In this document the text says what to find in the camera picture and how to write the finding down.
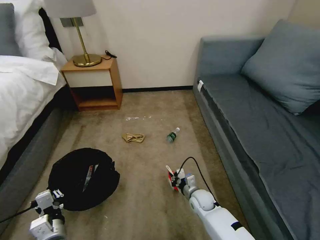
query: black power cord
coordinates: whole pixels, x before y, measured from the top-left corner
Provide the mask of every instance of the black power cord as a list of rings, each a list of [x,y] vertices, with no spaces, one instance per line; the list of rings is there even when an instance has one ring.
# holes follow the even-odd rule
[[[14,214],[14,215],[6,218],[6,219],[1,220],[0,223],[3,223],[3,222],[5,222],[5,221],[7,221],[7,220],[9,220],[9,219],[11,219],[11,218],[16,217],[16,216],[19,216],[19,215],[21,215],[21,214],[23,214],[23,213],[25,213],[25,212],[27,212],[27,211],[35,208],[36,206],[38,206],[37,202],[36,202],[36,201],[32,201],[30,207],[28,207],[28,208],[25,209],[25,210],[22,210],[21,212],[17,212],[16,214]]]
[[[207,184],[206,180],[204,179],[204,176],[202,175],[202,172],[201,172],[201,170],[200,170],[200,167],[199,167],[199,165],[198,165],[198,162],[197,162],[197,160],[196,160],[194,157],[188,157],[186,160],[184,160],[184,162],[182,163],[182,165],[181,165],[181,167],[180,167],[180,170],[179,170],[179,172],[178,172],[178,175],[179,175],[179,173],[180,173],[180,171],[181,171],[181,169],[182,169],[183,165],[184,165],[184,164],[186,163],[186,161],[188,161],[190,158],[191,158],[191,159],[193,159],[193,160],[194,160],[194,162],[196,163],[197,168],[198,168],[198,170],[199,170],[199,173],[200,173],[200,175],[201,175],[201,177],[202,177],[202,180],[203,180],[203,181],[204,181],[204,183],[206,184],[206,186],[207,186],[207,188],[208,188],[209,192],[212,194],[212,196],[214,197],[214,199],[217,201],[216,197],[213,195],[213,193],[212,193],[211,189],[209,188],[209,186],[208,186],[208,184]]]
[[[117,58],[116,55],[113,55],[113,54],[109,53],[109,51],[107,51],[107,50],[105,51],[105,53],[106,53],[107,56],[109,56],[109,58],[102,57],[105,60],[110,60],[111,58]]]

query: brass lamp base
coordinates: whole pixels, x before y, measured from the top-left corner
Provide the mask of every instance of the brass lamp base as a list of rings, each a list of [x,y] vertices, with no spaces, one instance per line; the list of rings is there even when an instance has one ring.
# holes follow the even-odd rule
[[[84,54],[73,57],[73,64],[78,67],[91,67],[101,63],[102,58],[97,54]]]

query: sofa armrest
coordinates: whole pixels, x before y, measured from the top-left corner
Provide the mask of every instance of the sofa armrest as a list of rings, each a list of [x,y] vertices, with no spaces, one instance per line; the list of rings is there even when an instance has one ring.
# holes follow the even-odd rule
[[[201,75],[240,73],[261,46],[263,37],[201,38],[196,81]]]

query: white bedsheet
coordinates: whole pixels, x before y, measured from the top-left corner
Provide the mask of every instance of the white bedsheet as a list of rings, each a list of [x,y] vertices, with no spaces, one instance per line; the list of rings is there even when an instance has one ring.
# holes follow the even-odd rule
[[[58,61],[54,64],[0,56],[0,169],[9,150],[66,84],[57,69],[66,59],[62,53],[58,54]]]

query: plastic bottle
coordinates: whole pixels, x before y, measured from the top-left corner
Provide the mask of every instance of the plastic bottle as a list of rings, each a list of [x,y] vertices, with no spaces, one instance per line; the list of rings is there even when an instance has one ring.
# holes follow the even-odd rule
[[[169,133],[169,135],[167,136],[167,141],[168,142],[173,142],[176,137],[177,137],[177,133],[180,131],[180,128],[176,128],[176,130],[174,130],[173,132]]]

